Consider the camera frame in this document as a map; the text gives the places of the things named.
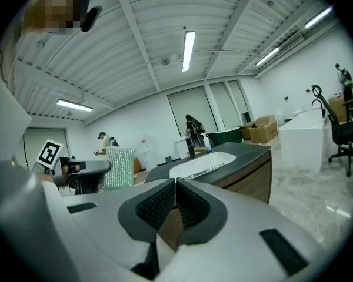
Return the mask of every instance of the office chair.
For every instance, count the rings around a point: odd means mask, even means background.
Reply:
[[[336,114],[331,109],[328,102],[322,96],[322,89],[319,86],[314,85],[312,86],[312,92],[314,96],[323,103],[326,110],[328,111],[328,119],[332,123],[332,139],[336,143],[336,145],[339,146],[338,153],[332,155],[328,159],[328,161],[332,162],[332,159],[335,157],[348,156],[349,168],[347,171],[347,177],[350,177],[352,175],[351,157],[353,157],[353,121],[351,119],[353,117],[353,108],[349,108],[349,104],[353,102],[353,99],[343,104],[347,109],[347,123],[340,124]],[[344,144],[349,144],[349,148],[340,146]]]

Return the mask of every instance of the green bin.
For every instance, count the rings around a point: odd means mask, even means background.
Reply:
[[[223,144],[225,142],[242,142],[242,130],[240,128],[227,130],[225,132],[208,133],[208,136],[211,138],[214,146]]]

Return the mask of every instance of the white bottle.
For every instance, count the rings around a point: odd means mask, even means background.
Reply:
[[[207,137],[207,133],[202,133],[201,135],[203,136],[204,146],[207,149],[207,152],[210,153],[212,151],[212,147]]]

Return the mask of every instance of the brown cardboard box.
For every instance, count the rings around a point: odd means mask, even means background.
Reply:
[[[134,174],[141,171],[141,164],[138,159],[135,159]]]
[[[343,96],[328,99],[329,106],[335,112],[337,119],[340,122],[347,121],[347,110],[345,106],[342,105],[344,102],[345,101]]]
[[[242,138],[245,140],[250,140],[251,137],[249,135],[249,128],[255,123],[255,121],[247,122],[244,125],[240,125],[239,127],[242,130]]]
[[[249,128],[251,141],[255,143],[268,143],[277,136],[277,121],[275,116],[263,116],[255,121],[256,127]]]

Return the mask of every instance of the light fixture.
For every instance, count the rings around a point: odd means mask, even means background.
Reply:
[[[345,217],[347,217],[347,218],[351,218],[352,216],[348,213],[348,212],[345,212],[345,211],[342,211],[342,210],[340,210],[340,209],[334,209],[334,208],[332,208],[332,207],[329,207],[329,206],[325,206],[329,211],[332,211],[332,212],[336,212],[337,214],[340,214],[340,215],[343,215],[343,216],[345,216]]]
[[[269,54],[264,56],[259,62],[255,64],[255,66],[260,66],[262,63],[264,63],[267,59],[269,59],[273,54],[277,53],[280,50],[279,47],[276,47],[273,49]]]
[[[311,26],[313,26],[315,23],[317,23],[319,20],[321,20],[323,17],[327,16],[330,11],[332,10],[332,7],[330,6],[329,8],[327,8],[326,10],[322,11],[319,15],[317,15],[316,17],[312,18],[310,21],[308,21],[305,24],[306,28],[310,28]]]
[[[189,62],[191,61],[192,48],[194,47],[195,35],[196,35],[196,32],[194,31],[186,31],[184,33],[182,72],[186,72],[189,69]]]
[[[64,99],[59,99],[56,104],[59,105],[59,106],[66,106],[68,108],[84,110],[86,112],[93,111],[93,108],[90,108],[89,106],[80,105],[79,103],[70,102],[70,101],[67,101],[67,100],[64,100]]]

